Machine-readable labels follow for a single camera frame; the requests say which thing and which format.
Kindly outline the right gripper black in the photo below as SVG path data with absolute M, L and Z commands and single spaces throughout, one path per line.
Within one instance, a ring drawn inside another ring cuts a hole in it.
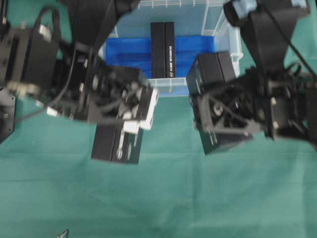
M 307 87 L 298 67 L 263 74 L 251 67 L 225 81 L 199 71 L 195 94 L 195 126 L 203 135 L 252 136 L 264 132 L 278 138 L 307 139 Z

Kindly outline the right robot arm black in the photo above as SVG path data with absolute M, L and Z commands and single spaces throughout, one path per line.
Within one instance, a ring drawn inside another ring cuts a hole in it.
M 285 66 L 306 0 L 230 0 L 228 22 L 240 29 L 255 63 L 236 76 L 229 52 L 202 53 L 186 77 L 194 125 L 205 154 L 225 151 L 263 132 L 267 138 L 317 144 L 317 75 L 302 56 Z

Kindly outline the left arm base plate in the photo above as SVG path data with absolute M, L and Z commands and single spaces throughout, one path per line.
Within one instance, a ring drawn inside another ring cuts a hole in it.
M 13 132 L 15 124 L 16 97 L 6 88 L 0 88 L 0 143 L 2 144 Z

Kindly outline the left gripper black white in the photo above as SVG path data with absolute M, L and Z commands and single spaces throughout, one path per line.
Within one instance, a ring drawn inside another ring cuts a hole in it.
M 70 61 L 55 65 L 52 96 L 68 87 L 62 98 L 47 108 L 53 117 L 97 125 L 121 125 L 125 130 L 150 130 L 159 93 L 138 68 L 110 66 L 100 57 L 91 62 L 76 59 L 68 78 Z

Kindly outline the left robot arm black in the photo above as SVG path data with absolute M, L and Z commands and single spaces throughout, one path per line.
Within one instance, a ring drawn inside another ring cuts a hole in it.
M 109 65 L 99 51 L 137 0 L 64 0 L 71 27 L 62 37 L 60 13 L 47 4 L 32 26 L 13 27 L 1 1 L 0 85 L 30 96 L 51 116 L 150 130 L 158 91 L 138 68 Z

